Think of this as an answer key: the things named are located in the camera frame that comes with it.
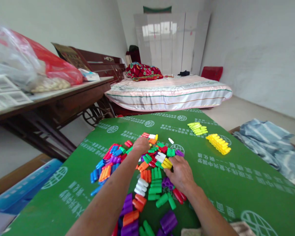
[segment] red chair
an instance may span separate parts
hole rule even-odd
[[[220,81],[222,73],[223,73],[223,67],[203,67],[201,77]]]

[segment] white wardrobe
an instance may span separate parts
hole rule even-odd
[[[209,20],[209,12],[135,14],[141,63],[199,75]]]

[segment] striped bedsheet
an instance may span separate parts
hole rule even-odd
[[[232,97],[229,86],[197,75],[113,84],[106,96],[134,111],[168,111],[215,107]]]

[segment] forearm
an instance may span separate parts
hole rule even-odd
[[[238,236],[235,230],[216,210],[216,208],[205,195],[202,188],[199,186],[193,186],[190,188],[190,190],[188,190],[186,196],[193,206],[201,223],[202,230],[206,236]]]
[[[67,236],[110,236],[122,210],[140,153],[132,150],[114,171]]]

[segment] green table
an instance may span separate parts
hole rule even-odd
[[[195,136],[187,126],[191,122],[207,126],[208,134],[219,134],[230,144],[231,152],[223,156],[206,136]],[[98,184],[90,183],[90,173],[108,148],[113,143],[125,147],[125,141],[134,141],[143,132],[158,134],[160,142],[185,153],[195,181],[228,222],[245,220],[257,235],[295,235],[295,186],[198,109],[103,120],[6,235],[65,235],[92,200],[90,193]],[[139,176],[136,170],[129,192],[133,192]],[[200,226],[188,201],[180,205],[176,200],[176,204],[179,224],[174,235],[180,235],[183,227]],[[169,203],[157,209],[155,201],[148,201],[140,214],[140,225],[147,219],[157,233],[159,220],[169,209]]]

